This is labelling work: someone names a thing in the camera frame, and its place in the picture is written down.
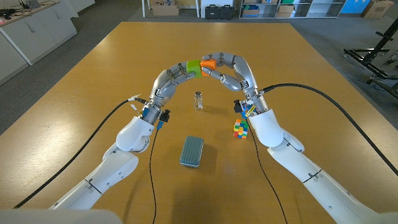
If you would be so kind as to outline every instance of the gray sponge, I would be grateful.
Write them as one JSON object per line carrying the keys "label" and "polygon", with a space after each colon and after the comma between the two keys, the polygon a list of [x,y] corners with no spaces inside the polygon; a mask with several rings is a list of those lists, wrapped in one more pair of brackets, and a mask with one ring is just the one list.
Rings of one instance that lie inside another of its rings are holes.
{"label": "gray sponge", "polygon": [[198,167],[202,149],[202,138],[188,136],[181,152],[180,163],[184,166]]}

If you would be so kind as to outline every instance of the green block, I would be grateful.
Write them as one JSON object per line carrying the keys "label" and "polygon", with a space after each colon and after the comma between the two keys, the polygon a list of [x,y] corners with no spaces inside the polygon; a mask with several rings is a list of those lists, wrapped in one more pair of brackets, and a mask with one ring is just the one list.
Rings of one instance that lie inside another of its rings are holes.
{"label": "green block", "polygon": [[195,72],[195,78],[201,77],[200,60],[192,60],[187,62],[187,72]]}

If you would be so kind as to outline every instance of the glass vial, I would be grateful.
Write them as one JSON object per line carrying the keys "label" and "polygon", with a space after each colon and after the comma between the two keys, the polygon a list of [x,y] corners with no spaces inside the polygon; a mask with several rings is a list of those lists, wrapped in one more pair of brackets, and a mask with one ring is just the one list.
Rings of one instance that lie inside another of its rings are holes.
{"label": "glass vial", "polygon": [[195,97],[193,101],[193,107],[195,107],[195,110],[202,110],[203,109],[203,102],[201,98],[201,92],[197,91],[195,92]]}

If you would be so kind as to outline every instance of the shelf unit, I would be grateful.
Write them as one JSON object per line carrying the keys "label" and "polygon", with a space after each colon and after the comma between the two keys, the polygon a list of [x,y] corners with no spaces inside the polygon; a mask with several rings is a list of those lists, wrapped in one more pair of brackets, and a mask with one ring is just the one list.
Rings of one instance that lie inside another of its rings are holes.
{"label": "shelf unit", "polygon": [[[282,3],[244,3],[241,1],[240,19],[304,19],[304,18],[337,18],[342,10],[345,0],[294,0],[292,4]],[[259,6],[260,13],[257,17],[243,17],[243,7],[250,5]],[[277,17],[279,6],[294,5],[294,11],[290,17]]]}

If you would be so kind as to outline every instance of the orange block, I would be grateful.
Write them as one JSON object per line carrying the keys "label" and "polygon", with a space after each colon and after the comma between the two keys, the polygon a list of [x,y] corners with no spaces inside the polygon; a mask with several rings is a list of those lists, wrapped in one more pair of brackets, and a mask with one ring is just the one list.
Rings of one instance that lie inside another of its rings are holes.
{"label": "orange block", "polygon": [[[217,68],[217,61],[215,59],[210,59],[210,60],[203,60],[200,62],[200,68],[202,67],[209,67],[212,70],[216,70]],[[209,74],[206,74],[205,72],[201,71],[202,76],[210,76]]]}

